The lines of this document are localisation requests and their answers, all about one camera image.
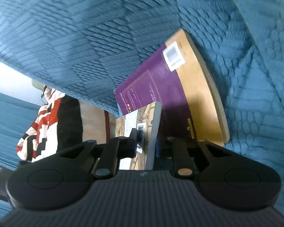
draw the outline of round black pad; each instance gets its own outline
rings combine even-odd
[[[90,177],[70,159],[50,157],[17,169],[6,188],[15,207],[52,210],[68,206],[82,198],[90,186]]]
[[[281,189],[281,179],[273,169],[237,156],[216,158],[197,182],[209,201],[238,211],[272,206]]]

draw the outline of book cover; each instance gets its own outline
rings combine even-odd
[[[229,131],[212,76],[182,29],[146,59],[115,90],[123,114],[162,103],[160,133],[206,139],[223,146]]]
[[[129,137],[132,128],[138,130],[136,157],[120,161],[120,170],[152,170],[162,104],[152,102],[116,119],[115,136]]]

